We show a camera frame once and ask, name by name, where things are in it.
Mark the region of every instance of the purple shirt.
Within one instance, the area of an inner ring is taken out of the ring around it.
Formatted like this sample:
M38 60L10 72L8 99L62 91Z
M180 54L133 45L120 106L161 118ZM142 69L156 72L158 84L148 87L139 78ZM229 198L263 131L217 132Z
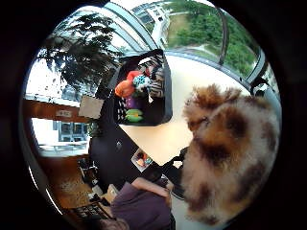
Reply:
M165 197L138 190L128 182L110 205L116 218L124 219L130 230L159 230L171 223L171 209Z

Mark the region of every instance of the orange plush toy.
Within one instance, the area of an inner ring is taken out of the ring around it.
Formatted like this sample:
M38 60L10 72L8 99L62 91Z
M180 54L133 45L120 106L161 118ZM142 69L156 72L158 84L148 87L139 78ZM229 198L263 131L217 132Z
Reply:
M129 71L129 73L127 75L127 79L122 80L121 82L119 82L116 85L115 94L118 97L122 97L122 98L127 98L128 96L130 96L135 90L135 88L133 86L133 79L136 76L139 76L141 74L142 74L142 72L138 71L138 70Z
M115 87L115 94L118 97L127 98L134 92L133 82L131 80L123 80Z

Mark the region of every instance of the wooden panel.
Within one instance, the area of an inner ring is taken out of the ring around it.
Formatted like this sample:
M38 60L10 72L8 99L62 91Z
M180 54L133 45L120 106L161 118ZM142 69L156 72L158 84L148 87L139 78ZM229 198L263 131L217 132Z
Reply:
M57 103L45 103L24 99L23 111L26 118L41 118L74 123L86 123L88 121L88 118L78 115L78 107Z
M88 194L93 191L82 180L77 160L88 155L69 157L39 157L52 193L62 208L77 208L88 205Z

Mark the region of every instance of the white desk surface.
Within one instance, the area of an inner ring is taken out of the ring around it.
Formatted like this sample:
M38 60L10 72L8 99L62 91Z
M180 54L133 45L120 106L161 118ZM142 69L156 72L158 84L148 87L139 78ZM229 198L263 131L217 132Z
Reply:
M134 143L145 151L158 165L163 165L192 140L192 132L182 116L184 104L194 86L217 83L221 89L229 86L247 90L236 80L219 70L183 57L167 56L172 78L173 117L159 126L120 125Z

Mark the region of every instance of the stuffed animal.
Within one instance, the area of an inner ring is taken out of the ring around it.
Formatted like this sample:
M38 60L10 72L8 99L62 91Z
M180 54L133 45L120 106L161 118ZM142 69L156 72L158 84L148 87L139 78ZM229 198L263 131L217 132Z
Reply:
M164 81L152 80L150 84L150 96L156 98L164 98Z
M125 118L129 122L136 123L136 122L143 120L142 115L143 115L143 112L141 110L136 109L136 108L131 108L127 110Z
M164 70L162 65L150 65L146 68L145 75L155 81L164 81Z
M133 85L133 79L136 76L142 75L142 72L138 70L129 71L125 80L119 82L115 87L115 94L118 97L127 98L129 97L135 90Z
M133 85L135 86L135 89L140 92L144 92L143 90L149 92L151 89L150 88L151 83L152 83L151 79L144 75L136 76L133 79Z
M122 80L116 85L115 94L118 97L127 98L134 92L134 90L135 88L131 80Z
M196 87L183 115L193 133L181 185L187 216L220 225L244 211L272 170L279 123L264 98L239 89Z

